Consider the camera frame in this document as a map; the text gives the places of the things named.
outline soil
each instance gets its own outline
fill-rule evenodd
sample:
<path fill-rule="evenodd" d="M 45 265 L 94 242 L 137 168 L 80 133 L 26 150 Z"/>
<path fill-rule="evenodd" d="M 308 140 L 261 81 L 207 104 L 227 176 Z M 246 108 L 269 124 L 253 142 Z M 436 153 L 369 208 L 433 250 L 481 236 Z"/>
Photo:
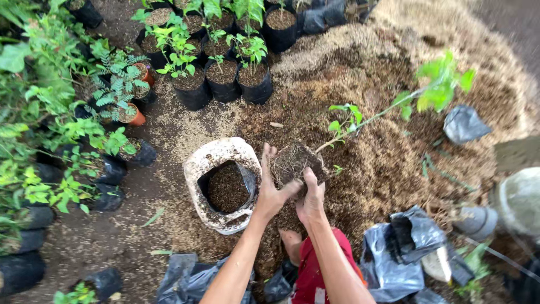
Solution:
<path fill-rule="evenodd" d="M 266 16 L 266 24 L 274 30 L 285 30 L 296 23 L 296 17 L 287 10 L 273 10 Z"/>
<path fill-rule="evenodd" d="M 223 167 L 208 182 L 208 197 L 219 210 L 235 212 L 249 199 L 249 192 L 236 164 Z"/>
<path fill-rule="evenodd" d="M 132 144 L 133 146 L 135 146 L 135 148 L 137 149 L 137 152 L 135 154 L 128 154 L 126 152 L 124 152 L 124 150 L 122 148 L 120 148 L 120 151 L 118 152 L 118 155 L 120 155 L 120 157 L 125 160 L 125 161 L 130 161 L 132 160 L 135 156 L 137 156 L 137 154 L 139 153 L 140 151 L 140 139 L 138 138 L 134 138 L 134 137 L 130 137 L 127 139 L 127 143 L 129 144 Z"/>
<path fill-rule="evenodd" d="M 236 63 L 236 61 L 225 60 L 219 66 L 217 63 L 214 62 L 206 70 L 206 78 L 215 83 L 231 83 L 234 81 L 237 66 L 238 64 Z"/>
<path fill-rule="evenodd" d="M 193 76 L 188 75 L 187 77 L 178 76 L 176 78 L 173 78 L 172 85 L 179 90 L 190 91 L 198 89 L 203 83 L 203 81 L 203 70 L 195 69 L 195 73 L 193 73 Z"/>
<path fill-rule="evenodd" d="M 261 83 L 261 81 L 266 76 L 266 72 L 268 72 L 265 64 L 257 65 L 254 72 L 250 71 L 251 68 L 251 65 L 248 65 L 247 68 L 240 69 L 240 71 L 238 72 L 238 82 L 240 84 L 243 84 L 247 87 L 254 87 Z"/>
<path fill-rule="evenodd" d="M 146 18 L 146 24 L 149 26 L 165 24 L 169 20 L 172 11 L 173 10 L 170 8 L 154 10 L 150 12 L 150 16 Z"/>
<path fill-rule="evenodd" d="M 129 104 L 128 106 L 130 108 L 134 109 L 135 111 L 137 111 L 137 106 L 135 106 L 134 104 Z M 120 120 L 121 122 L 129 123 L 130 121 L 132 121 L 135 118 L 136 115 L 137 115 L 137 113 L 135 113 L 133 115 L 128 115 L 126 113 L 126 109 L 118 107 L 118 116 L 119 116 L 118 120 Z"/>
<path fill-rule="evenodd" d="M 148 71 L 146 66 L 135 64 L 135 67 L 139 70 L 139 76 L 137 76 L 137 79 L 143 80 L 144 76 L 146 76 L 146 72 Z"/>
<path fill-rule="evenodd" d="M 141 26 L 131 16 L 143 8 L 141 3 L 92 3 L 104 22 L 90 32 L 109 38 L 116 47 L 129 45 L 139 51 L 134 38 Z M 442 134 L 445 113 L 414 112 L 405 123 L 397 111 L 391 111 L 363 128 L 358 137 L 335 149 L 324 149 L 322 156 L 328 167 L 337 164 L 345 169 L 326 182 L 325 210 L 331 224 L 347 235 L 355 260 L 360 257 L 366 228 L 386 222 L 388 214 L 414 204 L 428 208 L 443 228 L 450 229 L 446 210 L 461 200 L 487 204 L 485 194 L 501 178 L 495 174 L 492 146 L 529 135 L 536 122 L 530 118 L 536 111 L 530 103 L 529 86 L 534 81 L 524 73 L 508 42 L 471 14 L 474 3 L 478 2 L 384 0 L 366 25 L 347 24 L 323 35 L 302 37 L 290 50 L 273 58 L 275 92 L 263 107 L 242 101 L 212 102 L 203 110 L 187 111 L 179 105 L 170 78 L 157 75 L 154 88 L 158 100 L 146 109 L 147 122 L 126 130 L 128 136 L 144 138 L 156 148 L 155 163 L 129 168 L 120 184 L 127 198 L 116 212 L 86 215 L 69 204 L 69 214 L 57 213 L 40 249 L 48 266 L 44 279 L 31 290 L 4 300 L 12 304 L 49 303 L 57 290 L 66 292 L 80 278 L 116 267 L 124 286 L 121 299 L 113 303 L 155 303 L 168 256 L 152 256 L 150 251 L 195 252 L 199 261 L 215 263 L 230 254 L 241 235 L 215 232 L 194 211 L 181 172 L 196 149 L 231 136 L 243 137 L 258 156 L 263 141 L 282 149 L 300 139 L 315 149 L 332 137 L 328 123 L 339 118 L 327 110 L 329 105 L 358 104 L 364 116 L 371 117 L 386 108 L 399 91 L 416 88 L 416 68 L 441 56 L 446 48 L 454 51 L 459 71 L 469 67 L 477 70 L 472 91 L 468 95 L 458 91 L 450 108 L 459 103 L 474 106 L 493 129 L 491 134 L 460 147 L 443 142 L 440 147 L 450 155 L 447 157 L 431 146 Z M 444 47 L 428 45 L 422 40 L 426 35 L 444 42 Z M 271 122 L 281 123 L 283 128 L 272 128 Z M 418 160 L 426 151 L 440 169 L 468 184 L 480 185 L 479 190 L 468 193 L 432 172 L 429 180 L 423 178 Z M 261 240 L 253 285 L 258 303 L 265 303 L 264 282 L 286 257 L 278 227 L 296 229 L 306 236 L 293 206 L 293 202 L 285 204 Z M 162 216 L 141 227 L 159 208 L 165 208 Z M 484 302 L 512 303 L 505 297 L 501 281 L 500 272 L 482 280 Z M 447 293 L 440 293 L 449 302 L 468 302 L 452 296 L 446 284 L 435 282 L 430 287 L 438 292 L 445 288 Z"/>
<path fill-rule="evenodd" d="M 302 180 L 303 170 L 306 167 L 313 170 L 318 183 L 330 178 L 330 173 L 322 158 L 297 140 L 285 146 L 276 157 L 270 159 L 268 166 L 279 189 L 292 180 Z"/>
<path fill-rule="evenodd" d="M 84 6 L 86 3 L 86 0 L 72 0 L 69 3 L 69 9 L 72 11 L 76 11 Z"/>
<path fill-rule="evenodd" d="M 203 18 L 199 15 L 184 16 L 183 21 L 187 25 L 187 31 L 189 31 L 190 34 L 193 34 L 202 28 L 201 24 L 203 23 Z"/>
<path fill-rule="evenodd" d="M 138 85 L 133 85 L 133 98 L 141 99 L 148 94 L 148 91 L 150 91 L 150 87 L 143 88 Z"/>
<path fill-rule="evenodd" d="M 156 41 L 156 37 L 154 35 L 148 35 L 144 37 L 143 42 L 141 42 L 140 44 L 140 48 L 147 53 L 161 51 L 159 48 L 156 47 L 156 44 L 158 44 L 158 42 Z"/>
<path fill-rule="evenodd" d="M 192 56 L 198 55 L 201 52 L 201 43 L 197 39 L 188 39 L 186 43 L 189 43 L 195 47 L 195 49 L 191 51 Z"/>
<path fill-rule="evenodd" d="M 225 37 L 218 39 L 218 43 L 208 40 L 204 45 L 204 53 L 208 56 L 224 55 L 229 51 L 231 46 L 225 41 Z"/>
<path fill-rule="evenodd" d="M 221 11 L 221 18 L 213 16 L 211 20 L 208 21 L 211 29 L 224 29 L 230 27 L 234 22 L 234 16 L 228 11 Z"/>
<path fill-rule="evenodd" d="M 247 18 L 242 18 L 240 20 L 237 20 L 238 27 L 244 30 L 244 26 L 246 26 L 246 21 L 247 21 Z M 261 29 L 261 24 L 257 21 L 251 20 L 249 23 L 249 26 L 251 26 L 252 29 L 255 29 L 257 31 Z"/>

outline hand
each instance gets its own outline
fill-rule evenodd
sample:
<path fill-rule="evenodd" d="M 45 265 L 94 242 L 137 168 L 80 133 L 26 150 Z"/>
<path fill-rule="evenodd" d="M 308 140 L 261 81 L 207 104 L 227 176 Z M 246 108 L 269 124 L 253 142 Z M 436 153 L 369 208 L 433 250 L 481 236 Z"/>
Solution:
<path fill-rule="evenodd" d="M 303 172 L 307 185 L 307 194 L 303 201 L 296 203 L 296 214 L 302 224 L 309 229 L 312 220 L 321 219 L 325 216 L 325 183 L 317 184 L 317 177 L 310 167 L 306 167 Z"/>
<path fill-rule="evenodd" d="M 267 222 L 279 212 L 286 200 L 302 188 L 302 182 L 298 180 L 289 182 L 281 190 L 275 188 L 272 174 L 268 168 L 268 158 L 274 157 L 277 152 L 276 147 L 270 147 L 268 143 L 265 143 L 261 161 L 261 187 L 257 205 L 253 211 L 253 216 L 261 216 Z"/>

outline black plastic bag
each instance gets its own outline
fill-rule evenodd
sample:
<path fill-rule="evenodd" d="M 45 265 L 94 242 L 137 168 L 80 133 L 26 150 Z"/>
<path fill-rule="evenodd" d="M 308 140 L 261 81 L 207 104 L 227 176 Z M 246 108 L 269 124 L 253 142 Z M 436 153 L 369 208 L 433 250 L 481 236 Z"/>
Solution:
<path fill-rule="evenodd" d="M 490 132 L 476 110 L 468 105 L 456 106 L 444 119 L 444 133 L 454 144 L 464 144 Z"/>
<path fill-rule="evenodd" d="M 95 29 L 103 21 L 103 17 L 96 10 L 90 0 L 86 0 L 83 7 L 78 10 L 69 10 L 69 12 L 75 16 L 77 22 L 81 22 L 85 27 L 89 29 Z"/>
<path fill-rule="evenodd" d="M 298 279 L 298 267 L 289 259 L 281 263 L 278 271 L 265 284 L 265 300 L 267 303 L 285 299 L 292 291 L 294 282 Z"/>
<path fill-rule="evenodd" d="M 0 296 L 16 294 L 35 286 L 45 274 L 45 262 L 37 251 L 0 257 Z"/>
<path fill-rule="evenodd" d="M 208 60 L 204 68 L 204 72 L 206 73 L 206 70 L 208 70 L 208 68 L 214 63 L 215 60 Z M 237 75 L 238 71 L 236 70 L 233 81 L 224 84 L 208 80 L 208 84 L 210 85 L 210 89 L 212 90 L 212 96 L 214 96 L 215 100 L 217 100 L 218 102 L 227 103 L 240 98 L 240 96 L 242 95 L 242 91 L 236 81 Z"/>
<path fill-rule="evenodd" d="M 433 292 L 433 290 L 429 288 L 425 288 L 419 292 L 417 292 L 415 295 L 409 297 L 405 303 L 410 304 L 448 304 L 446 300 L 441 297 L 440 295 Z"/>
<path fill-rule="evenodd" d="M 93 183 L 104 183 L 116 186 L 126 176 L 125 165 L 115 161 L 112 157 L 102 155 L 103 172 L 100 176 L 92 180 Z"/>
<path fill-rule="evenodd" d="M 424 272 L 419 262 L 397 263 L 390 254 L 388 242 L 395 242 L 392 226 L 376 224 L 366 230 L 360 270 L 376 302 L 395 302 L 424 289 Z"/>
<path fill-rule="evenodd" d="M 413 263 L 446 243 L 446 234 L 418 206 L 390 216 L 398 243 L 398 262 Z"/>
<path fill-rule="evenodd" d="M 227 259 L 228 257 L 219 260 L 215 265 L 209 265 L 198 263 L 196 253 L 172 254 L 167 272 L 158 288 L 157 304 L 199 303 Z M 255 272 L 252 270 L 249 281 L 254 279 Z M 255 304 L 249 284 L 240 304 Z"/>
<path fill-rule="evenodd" d="M 28 223 L 21 225 L 21 229 L 39 229 L 45 228 L 52 224 L 55 214 L 49 207 L 27 207 L 28 217 L 30 218 Z"/>
<path fill-rule="evenodd" d="M 109 297 L 122 289 L 122 278 L 116 268 L 107 268 L 87 276 L 85 281 L 92 282 L 96 287 L 99 303 L 107 303 Z"/>
<path fill-rule="evenodd" d="M 17 254 L 40 249 L 45 242 L 45 229 L 21 230 Z"/>
<path fill-rule="evenodd" d="M 268 64 L 266 62 L 262 64 L 266 65 L 266 75 L 262 79 L 261 83 L 253 87 L 243 85 L 238 80 L 238 73 L 242 68 L 242 64 L 238 64 L 237 67 L 237 81 L 240 85 L 240 88 L 242 89 L 242 96 L 247 102 L 261 105 L 266 103 L 266 101 L 270 98 L 270 95 L 272 95 L 274 91 L 274 87 L 272 86 L 272 80 L 270 78 L 270 68 L 268 67 Z"/>
<path fill-rule="evenodd" d="M 294 43 L 296 43 L 296 38 L 298 36 L 298 34 L 296 33 L 296 23 L 284 30 L 274 30 L 273 28 L 268 26 L 268 24 L 266 23 L 266 17 L 272 11 L 279 8 L 279 5 L 274 5 L 266 11 L 265 22 L 263 23 L 261 29 L 262 35 L 265 37 L 268 48 L 276 54 L 284 52 L 290 47 L 292 47 Z"/>
<path fill-rule="evenodd" d="M 324 10 L 307 10 L 304 13 L 303 32 L 309 35 L 325 31 Z"/>
<path fill-rule="evenodd" d="M 91 210 L 100 212 L 115 211 L 126 197 L 122 190 L 117 189 L 117 186 L 100 183 L 94 186 L 101 194 L 97 200 L 88 203 Z"/>
<path fill-rule="evenodd" d="M 135 39 L 135 43 L 140 47 L 140 45 L 143 43 L 144 38 L 146 37 L 146 29 L 142 29 L 139 32 L 139 35 Z M 167 64 L 167 58 L 165 56 L 169 56 L 171 53 L 171 48 L 169 46 L 166 46 L 164 49 L 165 55 L 163 55 L 163 52 L 157 51 L 152 53 L 146 53 L 146 57 L 150 59 L 150 65 L 154 68 L 154 70 L 159 70 L 165 67 Z"/>
<path fill-rule="evenodd" d="M 134 158 L 130 159 L 128 163 L 141 167 L 150 166 L 158 157 L 158 153 L 151 144 L 146 142 L 146 140 L 139 138 L 139 143 L 139 153 L 137 153 Z"/>
<path fill-rule="evenodd" d="M 194 90 L 180 90 L 177 88 L 174 88 L 174 90 L 180 102 L 190 111 L 200 110 L 212 100 L 212 91 L 206 77 L 201 85 Z"/>
<path fill-rule="evenodd" d="M 345 0 L 332 0 L 324 8 L 323 17 L 329 27 L 347 23 L 345 18 Z"/>

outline leg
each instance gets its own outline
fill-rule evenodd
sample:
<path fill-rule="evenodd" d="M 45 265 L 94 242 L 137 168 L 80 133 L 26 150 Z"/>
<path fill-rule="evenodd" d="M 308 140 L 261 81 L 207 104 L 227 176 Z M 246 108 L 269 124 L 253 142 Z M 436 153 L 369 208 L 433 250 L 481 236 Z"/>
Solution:
<path fill-rule="evenodd" d="M 289 255 L 291 263 L 300 265 L 300 246 L 302 245 L 302 235 L 292 230 L 278 230 L 281 240 L 285 245 L 285 251 Z"/>

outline torn plastic bag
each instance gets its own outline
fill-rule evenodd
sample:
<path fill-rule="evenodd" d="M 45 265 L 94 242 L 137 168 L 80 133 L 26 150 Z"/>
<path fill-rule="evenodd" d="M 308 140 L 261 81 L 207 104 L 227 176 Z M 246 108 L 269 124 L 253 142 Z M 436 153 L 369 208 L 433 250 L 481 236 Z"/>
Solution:
<path fill-rule="evenodd" d="M 446 300 L 433 290 L 425 288 L 408 298 L 405 303 L 410 304 L 448 304 Z"/>
<path fill-rule="evenodd" d="M 468 105 L 456 106 L 444 119 L 444 133 L 454 144 L 464 144 L 490 132 L 476 110 Z"/>
<path fill-rule="evenodd" d="M 199 259 L 196 253 L 171 255 L 167 272 L 158 288 L 157 304 L 199 303 L 227 259 L 228 257 L 219 260 L 215 265 L 209 265 L 198 263 Z M 252 270 L 249 281 L 254 279 L 255 272 Z M 255 304 L 250 284 L 248 284 L 240 304 Z"/>
<path fill-rule="evenodd" d="M 395 302 L 425 287 L 420 263 L 397 263 L 390 254 L 391 242 L 395 236 L 390 224 L 376 224 L 364 233 L 360 270 L 376 302 Z"/>
<path fill-rule="evenodd" d="M 446 235 L 427 213 L 418 206 L 390 216 L 398 243 L 398 261 L 413 263 L 444 246 Z"/>
<path fill-rule="evenodd" d="M 293 265 L 290 259 L 284 260 L 278 271 L 265 284 L 266 302 L 272 303 L 285 299 L 293 291 L 293 285 L 297 279 L 298 267 Z"/>

